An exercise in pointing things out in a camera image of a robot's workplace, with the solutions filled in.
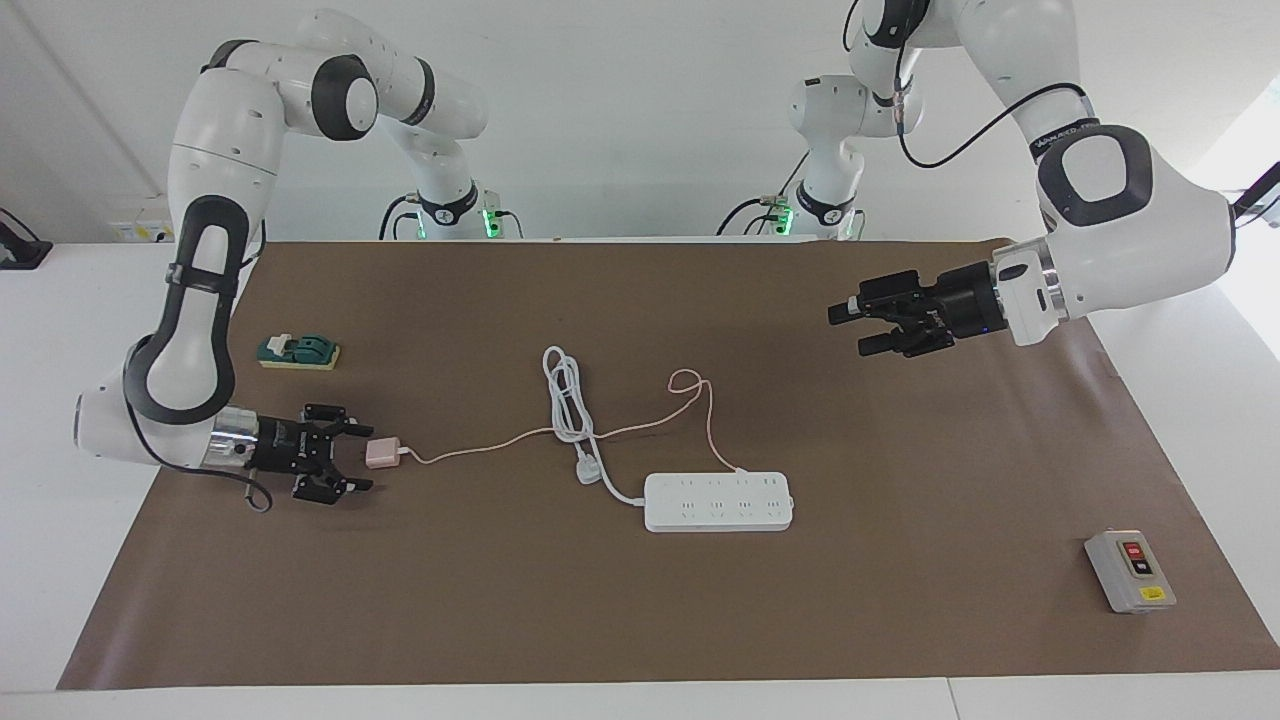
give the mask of black cable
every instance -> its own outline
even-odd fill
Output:
[[[499,218],[506,218],[508,215],[511,215],[512,218],[515,218],[516,219],[516,232],[520,233],[520,240],[525,240],[525,225],[522,225],[520,223],[520,215],[512,213],[511,210],[498,210],[495,213],[495,215],[498,215]]]
[[[742,202],[742,204],[741,204],[741,205],[739,205],[737,208],[733,208],[733,210],[732,210],[732,211],[731,211],[731,213],[730,213],[730,214],[728,214],[728,215],[727,215],[727,217],[724,218],[724,222],[723,222],[723,223],[721,223],[721,227],[719,227],[719,228],[717,228],[717,231],[716,231],[716,234],[724,234],[724,228],[727,228],[727,227],[728,227],[730,222],[731,222],[731,220],[732,220],[733,218],[736,218],[739,213],[741,213],[742,210],[746,210],[746,209],[748,209],[748,208],[750,208],[751,205],[762,205],[762,202],[760,202],[760,199],[759,199],[759,197],[753,197],[753,199],[750,199],[750,200],[748,200],[748,201]]]
[[[401,195],[396,200],[392,200],[392,204],[387,206],[387,211],[383,213],[383,224],[378,228],[378,240],[387,240],[387,225],[392,222],[392,213],[394,213],[396,209],[404,202],[408,202],[408,200]]]
[[[753,218],[750,223],[746,223],[746,229],[742,231],[742,234],[751,234],[751,225],[754,225],[755,223],[760,223],[760,229],[755,231],[755,234],[760,234],[762,232],[764,232],[764,227],[769,224],[769,218],[777,219],[777,215],[764,214]]]
[[[1253,181],[1253,184],[1239,191],[1240,196],[1231,204],[1231,211],[1235,213],[1236,218],[1243,218],[1251,208],[1261,202],[1277,184],[1280,184],[1280,163],[1271,165],[1267,172]]]
[[[845,46],[845,53],[852,53],[854,49],[849,45],[849,23],[854,19],[854,9],[858,8],[859,0],[854,0],[854,4],[849,6],[849,14],[845,15],[845,31],[840,33],[840,42]]]
[[[809,159],[809,151],[805,150],[804,155],[800,156],[800,161],[796,163],[795,169],[791,170],[791,174],[787,176],[786,182],[782,183],[782,190],[778,191],[778,195],[786,195],[787,193],[787,186],[791,184],[791,181],[796,179],[796,173],[800,172],[800,168],[804,165],[804,161],[808,160],[808,159]]]
[[[138,341],[137,345],[133,346],[133,350],[129,351],[129,357],[128,360],[124,361],[125,369],[128,369],[129,366],[129,360],[133,359],[133,355],[142,347],[142,345],[147,340],[148,338],[142,338],[141,341]],[[129,414],[129,423],[133,424],[133,434],[136,434],[138,437],[138,442],[142,443],[142,450],[146,450],[147,455],[150,455],[151,459],[159,462],[161,466],[174,470],[177,473],[182,473],[184,475],[206,475],[211,478],[227,478],[229,480],[243,483],[244,503],[248,505],[253,510],[253,512],[266,512],[271,510],[271,507],[275,505],[275,498],[271,497],[271,492],[268,491],[265,487],[262,487],[262,483],[255,480],[253,478],[239,475],[236,473],[228,473],[224,470],[206,470],[204,468],[183,468],[180,465],[174,465],[173,462],[169,462],[164,457],[160,457],[160,455],[151,448],[151,443],[147,442],[147,437],[142,433],[142,425],[138,424],[138,416],[133,411],[133,404],[129,402],[129,398],[127,396],[124,398],[124,410]],[[252,495],[253,491],[257,491],[259,493],[262,495],[262,497],[266,498],[266,505],[257,505],[256,502],[253,502],[253,495]]]
[[[31,240],[35,240],[36,242],[40,242],[40,236],[36,234],[36,231],[31,229],[31,227],[27,223],[24,223],[20,219],[18,219],[18,215],[14,215],[13,213],[10,213],[9,210],[5,210],[4,208],[0,208],[0,213],[4,213],[5,215],[9,215],[10,220],[18,223],[18,227],[20,227],[22,229],[27,231],[27,234],[31,236]]]
[[[911,5],[908,9],[906,13],[908,22],[910,22],[910,18],[915,17],[915,3],[916,0],[911,0]],[[902,58],[905,55],[906,55],[906,40],[902,40],[902,45],[897,49],[897,63],[895,63],[893,65],[893,90],[896,91],[896,95],[902,92]],[[1076,95],[1079,95],[1080,97],[1088,97],[1088,95],[1084,92],[1084,88],[1075,85],[1074,82],[1056,82],[1053,85],[1046,85],[1044,87],[1034,92],[1030,92],[1018,102],[1014,102],[1012,105],[1006,108],[1004,113],[996,115],[989,123],[983,126],[982,129],[975,132],[969,140],[964,141],[964,143],[960,145],[960,147],[956,147],[954,152],[951,152],[950,155],[936,163],[922,163],[920,160],[916,160],[914,155],[911,155],[911,151],[906,147],[906,128],[904,127],[904,120],[897,120],[897,145],[902,149],[902,155],[905,155],[906,159],[910,160],[911,164],[915,165],[916,168],[924,168],[925,170],[941,168],[942,165],[946,165],[951,160],[955,160],[974,142],[978,142],[978,140],[982,138],[982,136],[987,135],[987,132],[991,131],[991,128],[1000,124],[1000,120],[1004,120],[1023,105],[1030,102],[1032,100],[1036,100],[1041,95],[1048,92],[1056,92],[1059,90],[1070,90]]]
[[[392,240],[399,240],[399,222],[404,218],[417,219],[417,213],[401,213],[396,217],[396,222],[392,223]]]
[[[1267,213],[1270,213],[1271,209],[1276,206],[1276,202],[1280,202],[1280,195],[1276,195],[1275,200],[1272,200],[1270,205],[1267,205],[1266,208],[1263,208],[1262,210],[1260,210],[1257,215],[1253,215],[1252,218],[1249,218],[1249,220],[1235,225],[1235,229],[1240,231],[1240,229],[1244,229],[1244,228],[1252,225],[1253,223],[1258,222],[1258,218],[1261,218],[1262,215],[1266,215]]]
[[[248,268],[248,264],[262,256],[262,251],[266,250],[266,218],[262,218],[260,237],[257,241],[257,250],[241,263],[241,269]]]

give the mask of table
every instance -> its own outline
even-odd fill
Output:
[[[586,717],[1005,717],[1034,705],[1062,717],[1098,708],[1193,717],[1266,716],[1280,673],[1206,675],[502,685],[166,689],[47,693],[78,637],[154,470],[74,451],[82,387],[152,329],[169,246],[60,245],[37,273],[0,275],[0,697],[6,717],[170,716],[178,707],[275,714]],[[1124,313],[1094,327],[1233,568],[1275,635],[1280,628],[1280,483],[1263,448],[1280,427],[1280,363],[1216,288]],[[1206,423],[1204,418],[1212,418]],[[92,484],[81,478],[96,474]]]

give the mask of white power strip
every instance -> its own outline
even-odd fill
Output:
[[[653,533],[762,533],[791,525],[782,473],[654,473],[644,482],[644,525]]]

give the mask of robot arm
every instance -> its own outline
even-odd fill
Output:
[[[497,196],[471,177],[460,140],[479,137],[489,123],[489,104],[479,87],[399,51],[389,40],[337,10],[316,10],[298,27],[298,44],[352,53],[365,63],[378,88],[381,113],[396,122],[383,128],[404,151],[417,184],[419,222],[428,237],[492,237]]]
[[[965,47],[1038,163],[1048,232],[991,263],[943,273],[934,286],[920,286],[914,270],[861,283],[858,296],[829,309],[831,323],[870,316],[899,327],[863,340],[860,354],[911,357],[1001,329],[1032,345],[1066,320],[1180,295],[1226,272],[1234,254],[1226,199],[1187,181],[1137,131],[1100,124],[1083,92],[1071,91],[1079,60],[1069,0],[867,1],[868,18],[877,8],[884,18],[915,17],[920,10],[901,8],[927,4],[918,27],[904,20],[906,32],[881,35]],[[867,33],[873,24],[864,22],[851,64],[881,73],[869,86],[883,88],[884,50],[876,31]],[[910,85],[899,82],[895,106],[905,106]]]
[[[303,28],[308,46],[223,44],[196,81],[169,156],[179,229],[160,324],[132,348],[123,373],[81,396],[76,442],[97,456],[242,480],[227,470],[288,473],[294,497],[333,503],[370,487],[334,468],[333,439],[372,428],[337,406],[308,405],[293,421],[228,405],[236,387],[227,348],[232,305],[284,133],[358,140],[381,111],[430,128],[422,132],[474,137],[485,110],[474,87],[434,73],[346,15],[317,12]],[[334,40],[334,28],[348,35]],[[378,51],[342,53],[358,44],[352,38]],[[317,47],[326,44],[342,47]]]
[[[904,49],[900,63],[899,49],[910,35],[904,28],[919,28],[927,4],[919,9],[911,8],[910,0],[860,4],[864,12],[849,54],[854,74],[805,79],[792,88],[788,102],[791,124],[809,143],[806,174],[790,193],[791,206],[797,209],[792,229],[827,240],[850,236],[864,168],[852,138],[893,137],[899,120],[902,132],[911,132],[924,110],[910,83],[920,51]],[[904,81],[895,83],[899,64]],[[900,87],[902,92],[896,94]]]

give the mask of power outlet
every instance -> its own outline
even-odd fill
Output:
[[[119,242],[173,242],[173,225],[169,220],[138,220],[132,223],[111,223]]]
[[[760,533],[791,525],[782,473],[654,473],[644,482],[644,524],[654,533]]]

